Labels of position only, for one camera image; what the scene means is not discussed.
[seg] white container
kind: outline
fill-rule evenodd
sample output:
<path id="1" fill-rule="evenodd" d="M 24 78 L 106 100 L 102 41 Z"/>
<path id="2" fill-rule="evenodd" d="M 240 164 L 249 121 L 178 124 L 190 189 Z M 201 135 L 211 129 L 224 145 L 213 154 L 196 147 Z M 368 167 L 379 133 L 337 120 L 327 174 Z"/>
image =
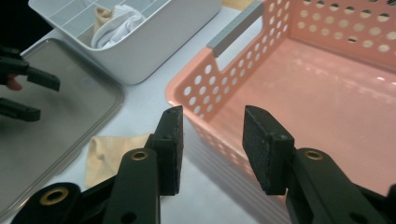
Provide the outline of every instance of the white container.
<path id="1" fill-rule="evenodd" d="M 134 7 L 147 18 L 118 44 L 91 48 L 94 9 Z M 220 0 L 30 0 L 29 7 L 123 84 L 151 75 L 219 12 Z"/>

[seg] pink plastic basket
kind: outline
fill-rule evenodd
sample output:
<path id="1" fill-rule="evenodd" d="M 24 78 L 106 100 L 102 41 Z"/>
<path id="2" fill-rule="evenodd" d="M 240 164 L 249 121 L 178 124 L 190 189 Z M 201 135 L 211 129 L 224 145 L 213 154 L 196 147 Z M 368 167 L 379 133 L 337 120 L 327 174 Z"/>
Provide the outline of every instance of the pink plastic basket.
<path id="1" fill-rule="evenodd" d="M 219 70 L 217 58 L 258 18 L 262 29 Z M 262 107 L 296 147 L 330 154 L 351 180 L 396 183 L 396 6 L 387 0 L 253 2 L 167 88 L 202 138 L 253 175 L 245 105 Z"/>

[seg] gray handle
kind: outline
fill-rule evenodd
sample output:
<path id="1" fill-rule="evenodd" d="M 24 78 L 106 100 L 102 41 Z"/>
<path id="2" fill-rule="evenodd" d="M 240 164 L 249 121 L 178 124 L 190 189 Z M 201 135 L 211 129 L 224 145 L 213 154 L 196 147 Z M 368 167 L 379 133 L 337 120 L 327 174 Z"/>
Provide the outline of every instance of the gray handle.
<path id="1" fill-rule="evenodd" d="M 219 57 L 238 36 L 246 31 L 246 29 L 261 15 L 264 5 L 261 1 L 252 2 L 245 10 L 243 10 L 235 19 L 233 19 L 224 29 L 220 31 L 207 46 L 213 49 L 215 57 Z"/>

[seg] gray tray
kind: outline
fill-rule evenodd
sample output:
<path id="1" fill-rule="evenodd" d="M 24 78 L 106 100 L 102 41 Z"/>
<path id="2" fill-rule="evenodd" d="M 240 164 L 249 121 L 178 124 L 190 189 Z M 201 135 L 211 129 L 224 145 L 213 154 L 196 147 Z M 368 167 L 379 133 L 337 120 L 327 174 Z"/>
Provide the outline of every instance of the gray tray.
<path id="1" fill-rule="evenodd" d="M 31 66 L 61 80 L 59 92 L 26 82 L 22 91 L 0 86 L 0 96 L 41 110 L 41 120 L 0 116 L 0 220 L 80 153 L 120 110 L 121 86 L 79 58 L 61 42 L 45 40 L 24 55 Z"/>

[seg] crumpled cloth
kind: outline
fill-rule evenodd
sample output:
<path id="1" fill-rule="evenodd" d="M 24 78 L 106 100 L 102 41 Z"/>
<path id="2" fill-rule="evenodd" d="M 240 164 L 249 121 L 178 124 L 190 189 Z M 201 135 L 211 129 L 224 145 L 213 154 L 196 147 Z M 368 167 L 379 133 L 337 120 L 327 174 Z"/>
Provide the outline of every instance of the crumpled cloth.
<path id="1" fill-rule="evenodd" d="M 95 24 L 99 26 L 91 41 L 91 47 L 95 49 L 116 45 L 146 19 L 139 11 L 126 5 L 116 5 L 111 12 L 96 9 L 95 17 Z"/>
<path id="2" fill-rule="evenodd" d="M 85 186 L 91 188 L 117 174 L 122 156 L 144 147 L 149 134 L 137 137 L 95 136 L 87 157 Z"/>

